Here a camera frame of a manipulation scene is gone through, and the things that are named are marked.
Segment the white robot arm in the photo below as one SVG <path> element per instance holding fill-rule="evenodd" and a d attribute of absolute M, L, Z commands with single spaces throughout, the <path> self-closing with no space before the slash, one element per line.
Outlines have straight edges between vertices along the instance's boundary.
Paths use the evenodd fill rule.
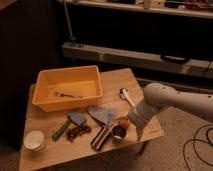
<path fill-rule="evenodd" d="M 171 86 L 150 83 L 143 90 L 143 99 L 128 112 L 140 140 L 150 120 L 172 106 L 213 122 L 213 95 L 177 91 Z"/>

